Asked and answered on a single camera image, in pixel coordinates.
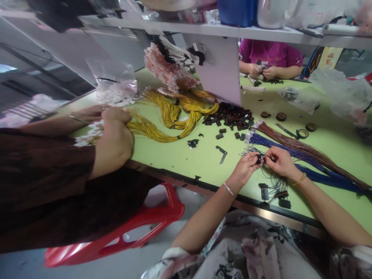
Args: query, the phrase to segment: brown wire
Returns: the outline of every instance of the brown wire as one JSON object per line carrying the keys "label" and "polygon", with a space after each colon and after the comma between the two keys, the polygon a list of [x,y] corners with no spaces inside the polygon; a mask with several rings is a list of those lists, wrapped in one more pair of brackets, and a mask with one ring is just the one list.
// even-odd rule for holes
{"label": "brown wire", "polygon": [[367,183],[363,182],[362,180],[359,180],[351,173],[348,173],[346,170],[337,166],[327,155],[317,150],[316,148],[275,131],[274,129],[270,128],[265,122],[259,125],[257,130],[259,130],[260,132],[264,133],[268,137],[272,138],[273,140],[277,141],[278,143],[284,146],[296,149],[300,152],[303,152],[304,154],[308,154],[326,168],[330,169],[331,171],[337,174],[343,175],[344,177],[353,181],[360,189],[367,190],[368,188],[370,188],[370,186]]}

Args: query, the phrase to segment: cloth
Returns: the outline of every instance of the cloth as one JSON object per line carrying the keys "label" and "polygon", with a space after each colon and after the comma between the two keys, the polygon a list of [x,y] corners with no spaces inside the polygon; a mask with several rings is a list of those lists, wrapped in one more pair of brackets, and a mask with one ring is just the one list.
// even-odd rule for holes
{"label": "cloth", "polygon": [[286,43],[242,39],[239,57],[245,63],[291,67],[303,65],[303,55]]}
{"label": "cloth", "polygon": [[[371,278],[372,249],[359,247],[356,251],[346,249],[342,255],[340,253],[333,255],[333,278]],[[226,215],[199,255],[191,255],[177,247],[170,248],[164,253],[161,261],[141,277],[141,279],[167,278],[325,277],[298,249],[288,228],[235,210]]]}
{"label": "cloth", "polygon": [[0,129],[0,253],[99,239],[161,183],[125,167],[88,181],[95,146],[73,144]]}

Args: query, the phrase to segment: woman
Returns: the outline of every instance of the woman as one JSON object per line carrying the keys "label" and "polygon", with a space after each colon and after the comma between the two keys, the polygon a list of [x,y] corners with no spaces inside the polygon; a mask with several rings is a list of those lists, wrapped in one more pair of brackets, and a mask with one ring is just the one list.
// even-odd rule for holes
{"label": "woman", "polygon": [[[262,72],[267,80],[292,79],[302,72],[303,55],[286,43],[242,39],[239,56],[240,72],[252,78]],[[267,68],[262,71],[259,65]]]}
{"label": "woman", "polygon": [[[248,153],[238,162],[224,185],[193,215],[162,260],[142,279],[324,278],[294,244],[286,227],[238,210],[224,218],[240,189],[262,166],[256,164],[258,154]],[[265,162],[297,184],[329,234],[346,247],[332,257],[332,277],[371,278],[371,235],[299,171],[287,151],[272,147]]]}
{"label": "woman", "polygon": [[[103,118],[95,146],[64,135]],[[101,106],[0,129],[0,252],[101,238],[141,207],[161,181],[123,167],[134,138],[130,115]]]}

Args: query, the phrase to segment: gold bracelet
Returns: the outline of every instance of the gold bracelet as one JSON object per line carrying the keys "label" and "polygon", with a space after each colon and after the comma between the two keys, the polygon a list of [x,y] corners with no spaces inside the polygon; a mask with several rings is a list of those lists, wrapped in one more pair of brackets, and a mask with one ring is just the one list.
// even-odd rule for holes
{"label": "gold bracelet", "polygon": [[[303,172],[303,173],[302,173],[302,176],[301,176],[301,178],[300,178],[300,182],[302,182],[305,178],[306,178],[306,173]],[[298,184],[299,184],[299,182],[293,182],[293,183],[292,183],[293,186],[297,186]]]}

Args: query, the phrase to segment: stool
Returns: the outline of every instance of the stool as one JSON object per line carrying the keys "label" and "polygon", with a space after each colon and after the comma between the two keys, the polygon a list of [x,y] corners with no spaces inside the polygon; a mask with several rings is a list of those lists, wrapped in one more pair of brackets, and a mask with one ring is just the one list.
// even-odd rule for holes
{"label": "stool", "polygon": [[[49,248],[45,252],[45,266],[57,267],[61,265],[82,264],[126,249],[143,247],[169,224],[179,220],[185,211],[185,205],[178,200],[173,185],[166,182],[161,185],[165,187],[167,193],[168,205],[166,207],[148,208],[143,205],[133,218],[101,239],[88,243]],[[123,235],[125,233],[141,226],[157,223],[160,224],[140,240],[132,242],[124,241]]]}

